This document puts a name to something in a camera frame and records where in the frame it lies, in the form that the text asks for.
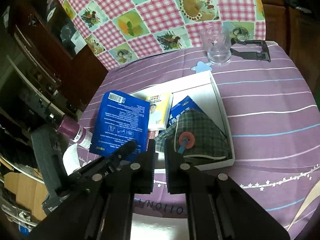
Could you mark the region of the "blue eye mask packet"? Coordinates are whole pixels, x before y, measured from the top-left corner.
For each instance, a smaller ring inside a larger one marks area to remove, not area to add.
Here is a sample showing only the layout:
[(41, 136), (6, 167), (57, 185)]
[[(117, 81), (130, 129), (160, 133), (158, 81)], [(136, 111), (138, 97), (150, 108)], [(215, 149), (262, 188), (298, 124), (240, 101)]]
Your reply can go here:
[(183, 100), (173, 106), (169, 113), (167, 129), (169, 129), (173, 124), (178, 121), (178, 118), (185, 111), (194, 109), (202, 114), (205, 114), (204, 111), (195, 103), (195, 101), (190, 97), (186, 96)]
[(118, 90), (106, 92), (95, 121), (91, 146), (93, 154), (108, 157), (128, 141), (136, 149), (126, 157), (134, 162), (147, 149), (150, 103)]

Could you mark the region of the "green plaid face mask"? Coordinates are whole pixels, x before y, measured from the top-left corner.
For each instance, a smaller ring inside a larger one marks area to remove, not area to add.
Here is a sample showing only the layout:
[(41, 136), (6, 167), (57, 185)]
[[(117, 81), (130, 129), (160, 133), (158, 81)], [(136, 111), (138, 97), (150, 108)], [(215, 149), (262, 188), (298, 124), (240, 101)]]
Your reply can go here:
[(184, 149), (184, 157), (214, 161), (230, 157), (231, 150), (226, 135), (211, 118), (195, 109), (182, 113), (174, 124), (155, 137), (156, 152), (164, 152), (166, 140), (169, 140), (178, 151), (180, 143), (186, 138), (185, 133), (192, 134), (192, 147)]

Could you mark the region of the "yellow white product packet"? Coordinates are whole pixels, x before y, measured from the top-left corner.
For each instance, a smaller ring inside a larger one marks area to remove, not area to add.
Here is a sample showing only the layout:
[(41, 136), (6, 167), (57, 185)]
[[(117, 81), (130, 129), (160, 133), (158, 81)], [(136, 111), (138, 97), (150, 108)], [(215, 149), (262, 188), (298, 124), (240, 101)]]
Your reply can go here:
[(146, 98), (149, 107), (149, 131), (161, 131), (166, 129), (172, 106), (172, 93), (151, 95)]

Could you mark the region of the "pink sparkly scrub sponge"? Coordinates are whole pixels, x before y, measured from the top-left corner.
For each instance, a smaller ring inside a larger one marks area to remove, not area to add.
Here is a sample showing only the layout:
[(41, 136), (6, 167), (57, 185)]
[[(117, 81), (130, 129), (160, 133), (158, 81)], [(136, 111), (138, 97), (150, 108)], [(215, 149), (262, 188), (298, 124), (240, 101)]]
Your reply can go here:
[(148, 131), (148, 139), (155, 139), (162, 132), (162, 130)]

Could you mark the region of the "purple cap medicine bottle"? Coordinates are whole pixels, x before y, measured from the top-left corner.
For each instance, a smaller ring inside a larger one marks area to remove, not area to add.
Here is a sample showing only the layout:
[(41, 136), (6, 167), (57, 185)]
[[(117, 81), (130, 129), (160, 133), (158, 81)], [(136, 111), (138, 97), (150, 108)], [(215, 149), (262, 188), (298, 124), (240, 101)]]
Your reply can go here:
[(61, 123), (57, 127), (57, 131), (84, 149), (89, 149), (91, 146), (92, 132), (67, 115), (63, 116)]

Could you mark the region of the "white shallow tray box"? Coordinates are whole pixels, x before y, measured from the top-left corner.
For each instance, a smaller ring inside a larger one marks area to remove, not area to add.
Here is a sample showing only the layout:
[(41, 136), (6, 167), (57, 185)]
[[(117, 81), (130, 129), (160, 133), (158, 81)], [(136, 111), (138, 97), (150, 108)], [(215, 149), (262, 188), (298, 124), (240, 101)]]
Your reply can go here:
[(224, 161), (198, 165), (197, 168), (199, 170), (208, 171), (229, 167), (234, 164), (235, 153), (227, 114), (219, 89), (210, 71), (180, 77), (164, 83), (149, 85), (139, 90), (135, 90), (130, 93), (130, 95), (139, 99), (146, 99), (147, 96), (156, 95), (158, 92), (172, 93), (173, 105), (176, 105), (186, 96), (189, 96), (226, 135), (231, 151), (231, 157)]

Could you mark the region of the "purple striped moon cloth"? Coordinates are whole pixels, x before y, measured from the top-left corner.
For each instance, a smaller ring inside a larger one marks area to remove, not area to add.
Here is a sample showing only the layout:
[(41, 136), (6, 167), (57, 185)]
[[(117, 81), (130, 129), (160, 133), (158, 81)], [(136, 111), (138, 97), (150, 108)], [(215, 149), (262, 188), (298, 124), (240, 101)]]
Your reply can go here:
[(109, 72), (82, 114), (94, 127), (103, 95), (131, 93), (211, 71), (231, 128), (235, 163), (226, 169), (291, 239), (319, 239), (319, 111), (300, 71), (276, 43), (271, 61), (234, 56), (210, 64), (200, 47), (176, 50)]

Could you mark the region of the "dark wooden cabinet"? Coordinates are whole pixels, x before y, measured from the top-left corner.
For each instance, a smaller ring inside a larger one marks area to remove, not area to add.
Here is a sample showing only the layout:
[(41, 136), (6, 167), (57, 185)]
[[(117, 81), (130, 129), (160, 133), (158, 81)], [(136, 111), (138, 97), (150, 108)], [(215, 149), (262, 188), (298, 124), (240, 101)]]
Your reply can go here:
[(76, 52), (73, 22), (57, 0), (10, 0), (8, 32), (49, 82), (45, 93), (65, 113), (84, 111), (107, 69), (88, 45)]

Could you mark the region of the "pink checkered patchwork cushion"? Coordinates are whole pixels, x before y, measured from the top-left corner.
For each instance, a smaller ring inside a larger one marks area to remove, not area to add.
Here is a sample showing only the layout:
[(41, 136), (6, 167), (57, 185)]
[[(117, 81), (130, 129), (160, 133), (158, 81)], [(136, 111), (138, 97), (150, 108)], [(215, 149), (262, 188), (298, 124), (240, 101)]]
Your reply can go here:
[(199, 47), (201, 30), (263, 40), (261, 0), (58, 0), (86, 44), (112, 70), (151, 55)]

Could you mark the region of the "clear drinking glass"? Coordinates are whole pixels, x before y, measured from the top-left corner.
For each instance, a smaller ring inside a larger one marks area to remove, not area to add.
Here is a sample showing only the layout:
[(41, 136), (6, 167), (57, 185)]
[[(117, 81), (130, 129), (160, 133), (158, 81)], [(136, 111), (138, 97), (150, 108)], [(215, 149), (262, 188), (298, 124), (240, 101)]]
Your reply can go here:
[(231, 38), (227, 29), (208, 26), (200, 31), (200, 38), (212, 64), (223, 66), (231, 60)]

